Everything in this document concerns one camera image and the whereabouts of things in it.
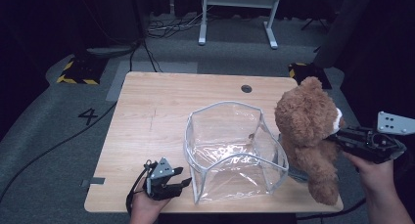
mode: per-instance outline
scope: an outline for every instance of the clear plastic container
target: clear plastic container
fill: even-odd
[[[184,154],[195,203],[272,194],[288,175],[287,156],[262,110],[238,102],[192,112]]]

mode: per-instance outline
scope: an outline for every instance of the white metal stand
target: white metal stand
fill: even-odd
[[[271,9],[268,22],[264,22],[266,34],[272,49],[277,49],[278,44],[272,32],[272,23],[274,22],[275,13],[280,0],[204,0],[201,31],[199,34],[199,44],[205,45],[207,42],[207,12],[208,5],[215,6],[233,6],[233,7],[251,7]]]

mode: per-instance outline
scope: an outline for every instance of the teddy bear's head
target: teddy bear's head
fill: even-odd
[[[284,93],[275,109],[275,121],[283,135],[306,147],[316,146],[345,124],[316,77],[308,77]]]

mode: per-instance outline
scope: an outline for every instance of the teddy bear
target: teddy bear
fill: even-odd
[[[335,205],[339,179],[334,162],[340,148],[325,139],[346,123],[321,82],[310,76],[285,92],[275,108],[275,122],[290,168],[307,175],[308,191],[317,202]]]

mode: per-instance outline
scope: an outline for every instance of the gray carpet floor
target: gray carpet floor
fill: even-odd
[[[275,21],[273,30],[279,48],[272,50],[263,21],[266,18],[209,22],[205,46],[198,45],[198,26],[169,38],[147,38],[146,41],[162,66],[193,64],[187,69],[184,65],[183,69],[178,66],[166,71],[287,77],[287,65],[311,62],[315,56],[313,50],[321,45],[326,34],[319,22],[300,30],[306,21]],[[126,213],[87,212],[83,207],[87,189],[80,184],[93,176],[114,112],[117,91],[112,88],[119,89],[115,87],[115,80],[129,68],[129,56],[110,59],[100,85],[56,83],[70,58],[64,57],[49,68],[46,78],[50,87],[24,111],[0,143],[0,192],[29,162],[56,147],[28,166],[13,182],[0,203],[0,223],[128,223]],[[143,65],[149,58],[142,46],[132,61],[134,70],[152,71],[148,63]],[[327,92],[343,111],[348,124],[358,125],[339,89],[342,72],[332,67],[326,69],[326,74],[333,86]],[[86,119],[78,115],[90,109],[99,117],[85,130]],[[360,201],[363,193],[354,167],[342,156],[337,168],[341,197],[347,209]],[[315,213],[298,213],[298,216],[310,214]],[[269,223],[278,223],[278,220],[269,220]],[[364,224],[368,221],[363,205],[350,214],[299,223]]]

